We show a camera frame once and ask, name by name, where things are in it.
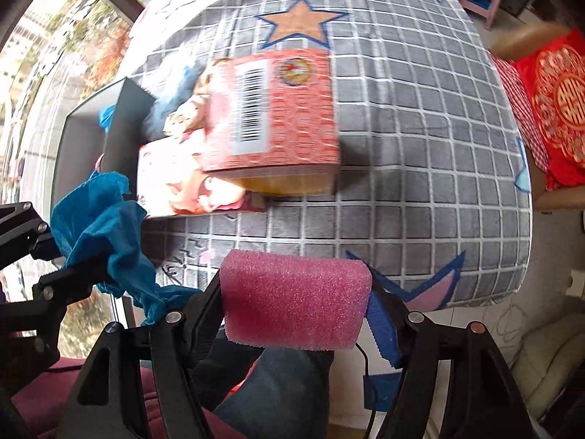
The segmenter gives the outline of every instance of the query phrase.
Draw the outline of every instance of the dark pants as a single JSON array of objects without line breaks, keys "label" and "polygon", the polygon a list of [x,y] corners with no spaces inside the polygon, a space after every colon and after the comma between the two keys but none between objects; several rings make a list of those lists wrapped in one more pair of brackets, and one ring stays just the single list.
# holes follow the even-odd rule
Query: dark pants
[{"label": "dark pants", "polygon": [[239,345],[221,328],[191,379],[201,406],[248,439],[325,439],[332,362],[333,352]]}]

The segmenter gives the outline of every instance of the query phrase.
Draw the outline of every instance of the gray checkered bedsheet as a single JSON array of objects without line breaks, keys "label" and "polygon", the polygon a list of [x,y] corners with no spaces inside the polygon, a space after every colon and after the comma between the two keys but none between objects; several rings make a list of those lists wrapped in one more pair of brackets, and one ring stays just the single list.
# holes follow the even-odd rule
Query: gray checkered bedsheet
[{"label": "gray checkered bedsheet", "polygon": [[[321,47],[295,37],[261,49],[271,25],[256,16],[295,1],[155,0],[126,67],[135,64],[133,79],[157,95],[185,58]],[[205,288],[233,248],[321,257],[348,249],[410,290],[465,251],[450,305],[516,291],[532,226],[529,195],[514,184],[518,130],[457,0],[306,1],[348,13],[326,24],[342,147],[337,193],[275,199],[265,214],[147,221],[143,249],[157,280]]]}]

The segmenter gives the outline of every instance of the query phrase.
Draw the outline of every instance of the tile floor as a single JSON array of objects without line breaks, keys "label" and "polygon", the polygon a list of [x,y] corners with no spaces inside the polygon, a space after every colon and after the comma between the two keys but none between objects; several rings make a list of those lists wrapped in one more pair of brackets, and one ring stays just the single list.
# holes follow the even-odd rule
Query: tile floor
[{"label": "tile floor", "polygon": [[[490,47],[503,34],[522,22],[500,11],[492,31],[483,28],[482,18],[471,15],[484,45]],[[585,312],[585,301],[565,295],[570,286],[570,270],[585,269],[585,234],[580,211],[559,211],[553,214],[534,213],[531,256],[524,282],[515,295],[502,303],[486,307],[456,307],[431,312],[436,323],[466,327],[470,321],[481,320],[489,329],[502,354],[510,364],[522,344],[523,336],[569,312]],[[393,371],[378,353],[366,322],[358,343],[367,351],[370,374]],[[364,360],[360,352],[336,352],[330,374],[330,422],[364,429],[370,412],[363,408]],[[449,381],[449,362],[441,362],[427,428],[434,438],[442,422]],[[378,413],[370,437],[375,437],[384,414]]]}]

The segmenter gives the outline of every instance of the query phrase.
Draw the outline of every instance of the sponge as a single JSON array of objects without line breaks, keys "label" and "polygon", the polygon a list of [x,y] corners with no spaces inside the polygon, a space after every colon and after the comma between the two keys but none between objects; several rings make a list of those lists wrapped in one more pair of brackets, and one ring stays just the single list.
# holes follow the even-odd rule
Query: sponge
[{"label": "sponge", "polygon": [[371,290],[359,260],[232,250],[221,264],[227,337],[304,350],[352,348]]}]

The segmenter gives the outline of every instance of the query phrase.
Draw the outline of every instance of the barcode label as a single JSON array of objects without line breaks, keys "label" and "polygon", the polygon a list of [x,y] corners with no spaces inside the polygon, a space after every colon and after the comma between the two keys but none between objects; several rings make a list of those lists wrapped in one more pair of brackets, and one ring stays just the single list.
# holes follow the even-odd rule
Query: barcode label
[{"label": "barcode label", "polygon": [[232,155],[265,152],[268,111],[267,60],[235,68],[236,104],[232,132]]}]

